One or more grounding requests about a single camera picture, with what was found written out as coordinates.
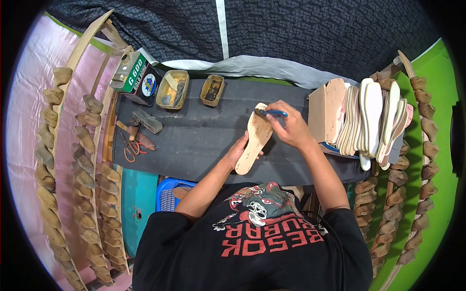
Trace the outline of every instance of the green can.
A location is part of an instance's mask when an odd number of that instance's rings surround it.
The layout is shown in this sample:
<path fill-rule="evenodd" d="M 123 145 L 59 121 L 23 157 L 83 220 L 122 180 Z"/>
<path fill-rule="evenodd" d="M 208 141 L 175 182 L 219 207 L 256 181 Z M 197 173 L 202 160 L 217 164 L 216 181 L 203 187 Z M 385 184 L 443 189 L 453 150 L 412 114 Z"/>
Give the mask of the green can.
<path fill-rule="evenodd" d="M 140 52 L 125 53 L 110 81 L 110 87 L 137 104 L 152 106 L 162 77 Z"/>

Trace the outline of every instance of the pink fabric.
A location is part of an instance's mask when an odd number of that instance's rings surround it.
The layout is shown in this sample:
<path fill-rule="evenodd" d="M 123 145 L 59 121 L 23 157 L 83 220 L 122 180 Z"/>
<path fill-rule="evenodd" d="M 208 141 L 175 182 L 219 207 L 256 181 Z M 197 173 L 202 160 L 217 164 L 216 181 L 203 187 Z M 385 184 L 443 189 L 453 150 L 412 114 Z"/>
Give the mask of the pink fabric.
<path fill-rule="evenodd" d="M 23 228 L 37 256 L 44 267 L 63 290 L 72 291 L 53 252 L 48 245 L 39 215 L 40 201 L 35 195 L 37 183 L 34 179 L 36 158 L 34 148 L 38 140 L 35 133 L 41 121 L 39 112 L 46 106 L 42 91 L 53 86 L 52 68 L 65 66 L 66 60 L 79 38 L 69 30 L 57 25 L 49 17 L 42 16 L 24 47 L 14 75 L 10 101 L 7 111 L 7 168 L 12 194 Z M 73 143 L 75 126 L 79 125 L 74 116 L 85 110 L 82 96 L 92 89 L 97 72 L 105 58 L 105 53 L 89 45 L 75 70 L 73 79 L 63 105 L 61 123 L 57 137 L 55 157 L 56 189 L 58 209 L 62 228 L 69 242 L 71 255 L 80 270 L 85 283 L 96 277 L 88 267 L 80 244 L 77 224 L 73 219 L 73 199 L 71 195 L 71 176 L 73 170 Z M 111 76 L 118 64 L 111 58 L 103 72 L 95 97 L 102 100 Z M 97 162 L 101 160 L 103 129 L 99 143 Z M 122 291 L 131 284 L 131 276 L 123 274 L 113 287 L 101 290 Z"/>

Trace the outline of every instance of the black work table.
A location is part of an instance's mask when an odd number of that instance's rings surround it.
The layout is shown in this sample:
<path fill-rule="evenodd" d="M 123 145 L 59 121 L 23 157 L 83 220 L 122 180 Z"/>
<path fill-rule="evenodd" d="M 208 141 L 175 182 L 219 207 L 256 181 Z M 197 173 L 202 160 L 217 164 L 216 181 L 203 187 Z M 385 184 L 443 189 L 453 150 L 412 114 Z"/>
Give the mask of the black work table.
<path fill-rule="evenodd" d="M 204 79 L 189 81 L 188 94 L 180 110 L 168 110 L 154 104 L 141 106 L 130 99 L 119 96 L 116 108 L 117 119 L 126 125 L 132 111 L 142 108 L 159 120 L 164 128 L 154 135 L 145 127 L 141 133 L 154 142 L 157 150 L 139 154 L 136 161 L 128 162 L 123 155 L 123 142 L 115 130 L 113 162 L 124 168 L 152 172 L 160 175 L 198 182 L 231 145 L 247 129 L 249 116 L 257 103 L 272 103 L 279 99 L 301 111 L 308 120 L 307 96 L 312 90 L 279 84 L 225 80 L 219 104 L 211 108 L 202 103 L 199 95 Z M 231 174 L 226 183 L 277 182 L 287 185 L 312 185 L 309 169 L 293 147 L 281 142 L 273 134 L 261 156 L 246 175 Z M 328 160 L 344 183 L 361 181 L 369 175 L 362 171 L 359 160 L 327 155 Z"/>

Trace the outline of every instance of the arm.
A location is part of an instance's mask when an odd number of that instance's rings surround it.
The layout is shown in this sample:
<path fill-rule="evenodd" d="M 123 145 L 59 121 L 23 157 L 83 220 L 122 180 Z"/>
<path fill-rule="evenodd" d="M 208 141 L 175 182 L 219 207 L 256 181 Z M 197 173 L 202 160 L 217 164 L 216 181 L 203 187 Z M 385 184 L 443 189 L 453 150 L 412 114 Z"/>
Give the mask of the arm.
<path fill-rule="evenodd" d="M 350 209 L 342 182 L 315 138 L 309 133 L 301 113 L 282 100 L 269 104 L 266 110 L 282 110 L 288 113 L 288 117 L 284 118 L 285 128 L 270 114 L 267 114 L 266 118 L 280 140 L 297 148 L 306 160 L 314 180 L 315 192 L 324 211 L 338 208 Z"/>
<path fill-rule="evenodd" d="M 192 221 L 201 218 L 219 193 L 230 172 L 233 171 L 244 152 L 248 139 L 249 134 L 246 131 L 244 136 L 235 142 L 213 169 L 181 199 L 175 212 L 184 214 Z"/>

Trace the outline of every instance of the white stripe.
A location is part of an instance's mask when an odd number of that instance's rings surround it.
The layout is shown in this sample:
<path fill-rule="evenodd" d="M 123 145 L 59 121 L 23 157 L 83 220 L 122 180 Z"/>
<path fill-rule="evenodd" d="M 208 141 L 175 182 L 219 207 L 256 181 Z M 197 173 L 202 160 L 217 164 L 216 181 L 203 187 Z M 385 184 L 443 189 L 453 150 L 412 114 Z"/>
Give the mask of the white stripe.
<path fill-rule="evenodd" d="M 226 34 L 226 16 L 225 16 L 225 0 L 215 0 L 217 4 L 217 17 L 219 18 L 220 40 L 222 41 L 223 59 L 230 57 L 228 51 L 228 36 Z"/>
<path fill-rule="evenodd" d="M 158 62 L 143 48 L 138 51 L 153 66 Z M 238 55 L 224 61 L 211 63 L 199 60 L 164 61 L 163 65 L 180 70 L 202 71 L 205 74 L 218 74 L 222 76 L 241 77 L 256 76 L 286 80 L 306 89 L 316 89 L 334 78 L 342 78 L 345 82 L 359 86 L 355 80 L 339 75 L 321 71 L 295 61 L 288 61 L 269 57 L 256 57 L 251 55 Z"/>
<path fill-rule="evenodd" d="M 420 54 L 416 59 L 412 60 L 411 63 L 413 63 L 415 60 L 417 60 L 418 58 L 422 57 L 425 53 L 427 53 L 428 51 L 430 51 L 442 38 L 439 38 L 436 42 L 434 42 L 433 45 L 431 45 L 428 49 L 426 49 L 422 54 Z"/>

